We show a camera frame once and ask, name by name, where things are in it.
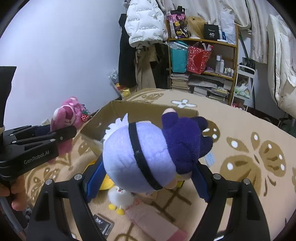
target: blue gripper pad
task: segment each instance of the blue gripper pad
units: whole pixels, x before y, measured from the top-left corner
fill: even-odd
[[[210,201],[210,195],[208,193],[208,184],[198,169],[197,165],[193,166],[191,180],[195,186],[195,189],[200,198],[204,199],[205,202]]]
[[[101,160],[101,163],[98,165],[97,169],[94,171],[93,175],[87,183],[86,201],[88,203],[97,196],[105,176],[106,171],[104,168],[103,160]]]

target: cardboard box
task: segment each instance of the cardboard box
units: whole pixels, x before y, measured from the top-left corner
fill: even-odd
[[[82,128],[80,133],[85,136],[91,150],[99,156],[102,152],[98,142],[102,140],[106,129],[117,118],[123,118],[128,113],[128,122],[151,121],[152,124],[162,128],[161,115],[167,108],[173,108],[179,117],[198,116],[197,110],[181,109],[167,105],[152,103],[111,101],[100,109],[95,116]]]

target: yellow plush feet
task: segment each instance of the yellow plush feet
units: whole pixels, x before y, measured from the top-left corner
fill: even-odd
[[[109,205],[108,205],[108,208],[109,208],[110,210],[115,210],[115,209],[116,209],[116,206],[113,205],[113,204],[109,204]]]
[[[105,176],[104,180],[103,180],[103,183],[100,187],[100,191],[102,190],[108,190],[110,189],[111,187],[114,186],[114,182],[109,178],[108,175]]]
[[[178,182],[177,182],[177,187],[180,188],[180,187],[183,185],[184,182],[185,182],[185,181],[178,181]]]
[[[124,215],[124,210],[123,209],[116,209],[116,213],[118,214],[118,215]]]

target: stacked books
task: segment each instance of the stacked books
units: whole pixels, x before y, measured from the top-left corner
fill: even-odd
[[[221,103],[226,104],[228,101],[226,97],[228,96],[228,91],[223,89],[222,87],[212,88],[210,90],[210,94],[208,98],[218,100]]]
[[[189,79],[188,74],[171,74],[170,78],[172,79],[172,89],[188,92],[189,87],[187,81]]]
[[[218,100],[227,104],[228,91],[222,87],[219,87],[218,84],[219,83],[216,80],[200,77],[194,77],[188,81],[188,85],[194,87],[194,94]]]

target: teal bag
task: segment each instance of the teal bag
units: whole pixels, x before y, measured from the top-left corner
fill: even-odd
[[[177,43],[189,47],[188,44],[182,41],[176,41]],[[170,48],[170,57],[172,63],[172,71],[174,73],[185,73],[187,71],[187,58],[188,58],[188,49],[174,49]]]

